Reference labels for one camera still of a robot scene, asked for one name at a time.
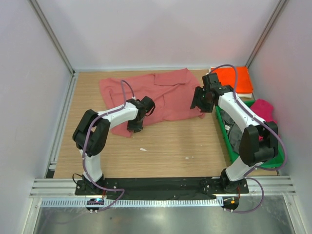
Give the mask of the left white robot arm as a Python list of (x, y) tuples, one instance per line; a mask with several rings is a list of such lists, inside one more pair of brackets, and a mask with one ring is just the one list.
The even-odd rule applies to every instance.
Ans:
[(143, 130), (143, 120), (153, 113), (156, 105), (145, 96), (142, 100), (131, 98), (124, 104), (106, 111), (87, 110), (73, 133), (73, 141), (81, 152), (86, 189), (98, 195), (104, 188), (104, 174), (100, 153), (104, 149), (109, 131), (126, 123), (126, 130), (137, 133)]

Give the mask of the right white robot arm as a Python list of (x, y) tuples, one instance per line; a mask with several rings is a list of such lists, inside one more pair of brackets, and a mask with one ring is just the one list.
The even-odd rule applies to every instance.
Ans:
[(222, 85), (216, 73), (202, 78), (203, 86), (196, 87), (191, 108), (210, 113), (220, 107), (242, 132), (238, 158), (221, 172), (220, 188), (233, 193), (253, 168), (278, 155), (278, 126), (267, 122), (253, 112), (234, 92), (230, 85)]

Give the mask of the salmon pink t shirt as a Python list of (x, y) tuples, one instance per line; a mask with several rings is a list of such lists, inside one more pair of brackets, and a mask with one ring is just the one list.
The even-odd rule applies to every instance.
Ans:
[[(99, 89), (107, 109), (124, 103), (121, 80), (106, 78), (99, 82)], [(136, 98), (150, 97), (156, 105), (151, 116), (146, 117), (143, 126), (162, 121), (184, 120), (194, 117), (203, 118), (198, 108), (190, 109), (195, 88), (199, 81), (187, 68), (166, 73), (147, 74), (123, 78), (132, 87)], [(111, 132), (122, 137), (131, 137), (127, 123), (114, 127)]]

